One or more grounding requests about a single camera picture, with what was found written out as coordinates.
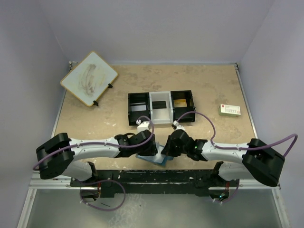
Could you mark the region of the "blue leather card holder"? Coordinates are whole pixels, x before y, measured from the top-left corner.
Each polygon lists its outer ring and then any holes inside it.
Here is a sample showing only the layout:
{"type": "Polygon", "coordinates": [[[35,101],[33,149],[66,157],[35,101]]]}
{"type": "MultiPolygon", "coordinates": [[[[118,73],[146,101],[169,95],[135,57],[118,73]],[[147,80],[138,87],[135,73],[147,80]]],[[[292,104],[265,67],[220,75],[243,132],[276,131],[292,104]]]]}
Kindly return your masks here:
{"type": "Polygon", "coordinates": [[[164,149],[164,146],[160,145],[159,142],[156,142],[156,149],[157,153],[154,156],[141,156],[137,154],[136,158],[151,162],[156,165],[160,165],[162,167],[166,166],[167,161],[172,161],[174,159],[171,156],[161,154],[162,150],[164,149]]]}

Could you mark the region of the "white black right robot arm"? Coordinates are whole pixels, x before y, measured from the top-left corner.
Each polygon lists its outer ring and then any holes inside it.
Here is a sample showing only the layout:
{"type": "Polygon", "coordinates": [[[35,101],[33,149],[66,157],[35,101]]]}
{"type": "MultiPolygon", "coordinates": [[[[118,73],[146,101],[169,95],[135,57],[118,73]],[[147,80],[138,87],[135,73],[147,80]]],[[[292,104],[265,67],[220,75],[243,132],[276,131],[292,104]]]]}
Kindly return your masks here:
{"type": "Polygon", "coordinates": [[[255,179],[276,187],[285,158],[259,139],[249,143],[212,144],[206,139],[194,140],[182,130],[175,130],[168,136],[162,155],[178,157],[181,154],[194,161],[219,161],[218,176],[226,181],[234,179],[255,179]]]}

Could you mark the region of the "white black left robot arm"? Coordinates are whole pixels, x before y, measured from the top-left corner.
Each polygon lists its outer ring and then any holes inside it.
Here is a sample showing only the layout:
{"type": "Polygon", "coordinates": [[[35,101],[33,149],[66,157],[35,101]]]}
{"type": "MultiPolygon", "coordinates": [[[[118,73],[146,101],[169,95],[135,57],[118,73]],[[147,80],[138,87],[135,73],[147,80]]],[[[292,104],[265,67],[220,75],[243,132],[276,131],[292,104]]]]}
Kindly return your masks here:
{"type": "Polygon", "coordinates": [[[33,170],[39,171],[43,180],[59,175],[87,181],[97,178],[92,163],[82,162],[89,158],[128,158],[134,154],[157,159],[163,147],[149,130],[137,134],[118,134],[102,140],[78,140],[59,133],[36,149],[38,162],[33,170]]]}

